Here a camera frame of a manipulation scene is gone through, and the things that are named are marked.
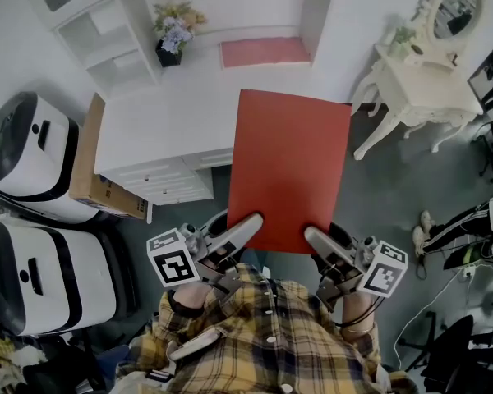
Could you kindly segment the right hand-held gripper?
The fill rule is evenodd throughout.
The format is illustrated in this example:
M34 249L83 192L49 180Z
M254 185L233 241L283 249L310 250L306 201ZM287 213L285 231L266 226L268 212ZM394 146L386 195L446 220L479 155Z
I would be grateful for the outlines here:
M338 299L355 292L391 297L408 270L404 251L373 236L353 243L334 222L327 231L309 226L304 236L316 252L320 272L316 295L330 312Z

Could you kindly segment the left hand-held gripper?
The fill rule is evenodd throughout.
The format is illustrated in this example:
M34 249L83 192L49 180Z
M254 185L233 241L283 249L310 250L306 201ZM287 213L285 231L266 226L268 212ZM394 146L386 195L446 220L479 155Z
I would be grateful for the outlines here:
M146 242L151 265L165 288L203 283L219 299L227 299L238 289L234 256L262 228L263 217L253 213L235 225L228 225L227 220L225 209L201 229L184 224Z

